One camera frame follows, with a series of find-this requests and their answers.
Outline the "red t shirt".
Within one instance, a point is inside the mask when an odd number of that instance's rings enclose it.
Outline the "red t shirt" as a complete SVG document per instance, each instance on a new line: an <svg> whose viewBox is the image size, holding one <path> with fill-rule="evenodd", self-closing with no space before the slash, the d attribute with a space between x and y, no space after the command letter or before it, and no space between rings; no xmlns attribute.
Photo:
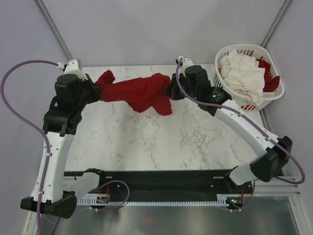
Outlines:
<svg viewBox="0 0 313 235"><path fill-rule="evenodd" d="M172 114L170 98L164 94L171 79L161 73L115 83L112 71L104 72L95 82L101 91L101 101L125 101L135 112L142 113L149 108L162 116Z"/></svg>

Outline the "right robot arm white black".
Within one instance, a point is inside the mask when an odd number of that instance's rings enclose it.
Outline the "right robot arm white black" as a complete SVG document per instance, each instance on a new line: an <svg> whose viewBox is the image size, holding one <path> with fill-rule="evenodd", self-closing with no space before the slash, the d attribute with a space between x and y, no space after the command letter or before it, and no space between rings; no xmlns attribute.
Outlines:
<svg viewBox="0 0 313 235"><path fill-rule="evenodd" d="M288 163L291 139L287 136L279 138L252 121L223 88L211 86L206 70L200 65L186 69L177 66L164 93L171 100L189 98L196 102L200 109L234 130L256 154L256 159L228 173L224 180L228 192L234 193L242 184L252 180L269 182Z"/></svg>

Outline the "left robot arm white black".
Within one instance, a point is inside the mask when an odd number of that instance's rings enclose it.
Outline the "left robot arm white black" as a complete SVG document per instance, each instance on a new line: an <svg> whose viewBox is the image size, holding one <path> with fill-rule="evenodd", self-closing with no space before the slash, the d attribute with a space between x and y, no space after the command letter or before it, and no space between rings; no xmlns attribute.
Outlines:
<svg viewBox="0 0 313 235"><path fill-rule="evenodd" d="M99 169L89 168L71 179L65 172L82 111L101 98L101 88L89 75L80 79L75 74L59 76L54 88L56 96L44 116L43 131L47 140L39 174L31 195L21 200L20 208L68 219L74 214L79 199L92 190L103 192L108 185Z"/></svg>

